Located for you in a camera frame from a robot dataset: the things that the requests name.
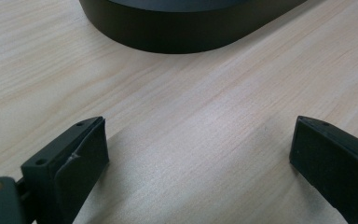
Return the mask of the black round tray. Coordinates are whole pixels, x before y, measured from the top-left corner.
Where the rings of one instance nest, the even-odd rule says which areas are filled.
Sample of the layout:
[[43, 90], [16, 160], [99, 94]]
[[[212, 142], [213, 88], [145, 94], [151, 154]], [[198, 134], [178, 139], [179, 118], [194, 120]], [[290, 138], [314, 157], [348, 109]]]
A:
[[89, 21], [125, 46], [184, 54], [231, 44], [307, 0], [79, 0]]

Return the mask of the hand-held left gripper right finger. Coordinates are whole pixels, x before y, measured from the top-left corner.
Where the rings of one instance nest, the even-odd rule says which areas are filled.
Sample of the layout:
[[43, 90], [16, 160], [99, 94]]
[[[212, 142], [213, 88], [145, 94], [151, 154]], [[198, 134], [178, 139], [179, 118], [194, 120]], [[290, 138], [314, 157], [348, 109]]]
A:
[[289, 160], [349, 224], [358, 224], [357, 137], [328, 122], [300, 116]]

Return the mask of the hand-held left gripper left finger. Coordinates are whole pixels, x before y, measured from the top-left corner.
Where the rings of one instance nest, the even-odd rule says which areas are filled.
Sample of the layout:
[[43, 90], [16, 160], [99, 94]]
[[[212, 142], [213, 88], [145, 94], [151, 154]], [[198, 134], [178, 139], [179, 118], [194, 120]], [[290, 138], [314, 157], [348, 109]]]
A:
[[75, 220], [109, 162], [104, 124], [102, 117], [78, 122], [21, 166], [38, 224]]

